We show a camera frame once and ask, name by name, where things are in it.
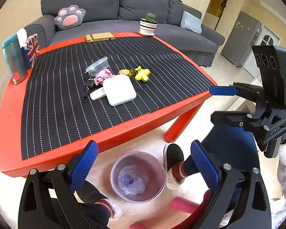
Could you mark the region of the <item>white square box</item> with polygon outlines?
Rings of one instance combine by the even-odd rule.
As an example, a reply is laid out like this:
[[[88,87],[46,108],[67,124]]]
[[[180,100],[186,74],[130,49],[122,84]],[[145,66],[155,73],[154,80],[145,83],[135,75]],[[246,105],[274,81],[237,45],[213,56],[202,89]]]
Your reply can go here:
[[[133,101],[137,96],[130,78],[122,74],[104,80],[103,88],[111,106]]]

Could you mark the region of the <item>grey refrigerator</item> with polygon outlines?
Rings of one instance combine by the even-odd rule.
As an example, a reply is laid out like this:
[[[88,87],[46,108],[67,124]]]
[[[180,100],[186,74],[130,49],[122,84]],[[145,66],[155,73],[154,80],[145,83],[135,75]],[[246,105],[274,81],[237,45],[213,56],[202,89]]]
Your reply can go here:
[[[221,54],[234,66],[242,67],[248,52],[259,37],[261,23],[241,11]]]

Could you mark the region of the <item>pink stool leg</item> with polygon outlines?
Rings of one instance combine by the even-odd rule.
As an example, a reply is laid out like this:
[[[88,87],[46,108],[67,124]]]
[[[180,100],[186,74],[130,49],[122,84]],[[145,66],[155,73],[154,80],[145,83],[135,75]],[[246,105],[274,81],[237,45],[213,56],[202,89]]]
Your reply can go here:
[[[192,214],[199,207],[198,203],[182,197],[176,197],[170,202],[170,208],[176,211]]]

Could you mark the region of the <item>black shoe right foot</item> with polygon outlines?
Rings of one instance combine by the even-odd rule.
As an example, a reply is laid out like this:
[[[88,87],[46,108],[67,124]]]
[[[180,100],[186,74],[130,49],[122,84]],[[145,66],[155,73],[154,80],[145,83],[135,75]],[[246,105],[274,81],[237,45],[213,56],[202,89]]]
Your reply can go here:
[[[164,168],[166,172],[166,186],[170,190],[176,190],[184,182],[180,174],[184,155],[182,149],[175,143],[168,143],[164,147]]]

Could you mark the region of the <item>light blue cushion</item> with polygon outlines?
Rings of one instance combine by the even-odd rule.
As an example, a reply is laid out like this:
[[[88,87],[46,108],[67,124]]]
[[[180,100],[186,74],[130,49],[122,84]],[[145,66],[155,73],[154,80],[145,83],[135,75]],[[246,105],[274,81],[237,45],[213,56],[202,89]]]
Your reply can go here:
[[[181,28],[201,35],[202,33],[201,25],[202,22],[200,19],[198,19],[197,17],[195,17],[194,15],[190,14],[187,11],[183,12],[180,23]]]

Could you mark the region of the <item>yellow elephant toy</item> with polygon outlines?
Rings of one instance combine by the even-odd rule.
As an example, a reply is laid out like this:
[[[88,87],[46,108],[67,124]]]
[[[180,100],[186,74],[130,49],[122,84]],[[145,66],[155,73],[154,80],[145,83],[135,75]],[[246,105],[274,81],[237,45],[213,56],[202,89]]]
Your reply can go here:
[[[143,81],[144,83],[149,81],[149,69],[142,69],[142,67],[138,66],[137,68],[135,68],[135,71],[137,72],[137,74],[135,75],[136,81]]]

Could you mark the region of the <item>potted cactus striped pot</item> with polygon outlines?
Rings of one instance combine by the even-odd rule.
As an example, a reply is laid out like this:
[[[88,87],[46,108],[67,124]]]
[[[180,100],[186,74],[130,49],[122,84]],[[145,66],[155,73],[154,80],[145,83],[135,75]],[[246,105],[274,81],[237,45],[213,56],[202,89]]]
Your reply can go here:
[[[154,36],[157,24],[155,14],[147,13],[145,18],[140,19],[139,33],[143,36]]]

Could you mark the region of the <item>black striped table mat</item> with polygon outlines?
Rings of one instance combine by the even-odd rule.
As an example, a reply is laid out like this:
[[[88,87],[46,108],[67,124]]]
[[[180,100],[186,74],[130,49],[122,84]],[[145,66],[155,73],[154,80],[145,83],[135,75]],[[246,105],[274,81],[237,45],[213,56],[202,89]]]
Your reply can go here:
[[[26,86],[29,159],[204,93],[213,82],[153,37],[77,43],[39,56]]]

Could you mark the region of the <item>crumpled pink paper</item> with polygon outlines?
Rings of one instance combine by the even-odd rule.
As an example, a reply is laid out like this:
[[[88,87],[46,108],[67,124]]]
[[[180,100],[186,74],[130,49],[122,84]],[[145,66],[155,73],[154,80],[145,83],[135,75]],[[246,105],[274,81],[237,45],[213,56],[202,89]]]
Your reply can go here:
[[[102,85],[104,80],[114,77],[115,75],[109,70],[104,69],[94,77],[95,85]]]

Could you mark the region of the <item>clear lidded plastic tub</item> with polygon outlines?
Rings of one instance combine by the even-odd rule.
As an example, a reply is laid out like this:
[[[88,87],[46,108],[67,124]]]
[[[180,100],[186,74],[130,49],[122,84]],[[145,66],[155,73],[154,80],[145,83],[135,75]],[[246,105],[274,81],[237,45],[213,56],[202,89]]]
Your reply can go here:
[[[108,63],[108,57],[105,56],[101,58],[100,60],[96,61],[95,63],[91,64],[86,68],[85,73],[88,73],[90,76],[94,77],[102,70],[108,69],[109,63]]]

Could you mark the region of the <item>teal thermos bottle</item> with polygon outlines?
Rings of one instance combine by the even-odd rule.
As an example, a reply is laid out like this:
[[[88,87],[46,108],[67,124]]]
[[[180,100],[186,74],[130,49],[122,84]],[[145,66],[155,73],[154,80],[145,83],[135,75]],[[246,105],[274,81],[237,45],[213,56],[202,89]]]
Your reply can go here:
[[[27,76],[17,35],[14,34],[8,37],[4,42],[2,42],[1,47],[11,79],[13,83],[17,85]]]

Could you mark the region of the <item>wooden phone stand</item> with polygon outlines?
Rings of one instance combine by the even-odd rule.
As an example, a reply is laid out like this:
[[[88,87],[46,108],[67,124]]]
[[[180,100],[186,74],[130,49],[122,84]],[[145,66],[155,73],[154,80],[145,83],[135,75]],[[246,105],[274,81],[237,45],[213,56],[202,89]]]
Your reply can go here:
[[[85,36],[86,43],[90,42],[98,42],[98,41],[106,41],[106,40],[114,40],[115,36],[110,33],[95,33],[95,34],[90,34]]]

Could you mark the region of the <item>union jack tissue box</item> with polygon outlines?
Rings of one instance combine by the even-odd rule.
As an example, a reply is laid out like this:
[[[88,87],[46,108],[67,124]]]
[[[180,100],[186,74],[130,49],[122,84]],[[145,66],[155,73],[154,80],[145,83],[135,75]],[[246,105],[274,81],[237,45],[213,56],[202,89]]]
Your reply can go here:
[[[38,35],[33,34],[27,36],[27,31],[24,28],[19,29],[16,35],[20,45],[22,58],[25,63],[25,68],[26,70],[29,70],[34,67],[40,53]]]

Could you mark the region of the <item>paw shaped cushion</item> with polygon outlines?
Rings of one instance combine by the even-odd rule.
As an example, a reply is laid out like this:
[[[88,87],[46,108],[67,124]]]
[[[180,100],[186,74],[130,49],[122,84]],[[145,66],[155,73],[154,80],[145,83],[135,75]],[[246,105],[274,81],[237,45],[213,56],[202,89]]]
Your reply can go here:
[[[70,5],[59,10],[54,24],[59,30],[67,30],[82,24],[86,11],[77,5]]]

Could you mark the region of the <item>grey sofa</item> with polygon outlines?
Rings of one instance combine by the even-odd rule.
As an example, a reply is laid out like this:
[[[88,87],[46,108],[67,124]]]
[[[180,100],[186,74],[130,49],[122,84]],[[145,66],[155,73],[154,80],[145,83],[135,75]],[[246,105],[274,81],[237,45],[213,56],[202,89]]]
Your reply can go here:
[[[54,18],[60,9],[77,5],[86,11],[82,24],[61,30]],[[225,37],[200,24],[200,33],[181,25],[184,12],[200,20],[202,13],[181,0],[41,0],[42,16],[24,28],[37,34],[41,48],[94,33],[139,32],[140,19],[155,14],[155,35],[188,56],[197,65],[210,67]]]

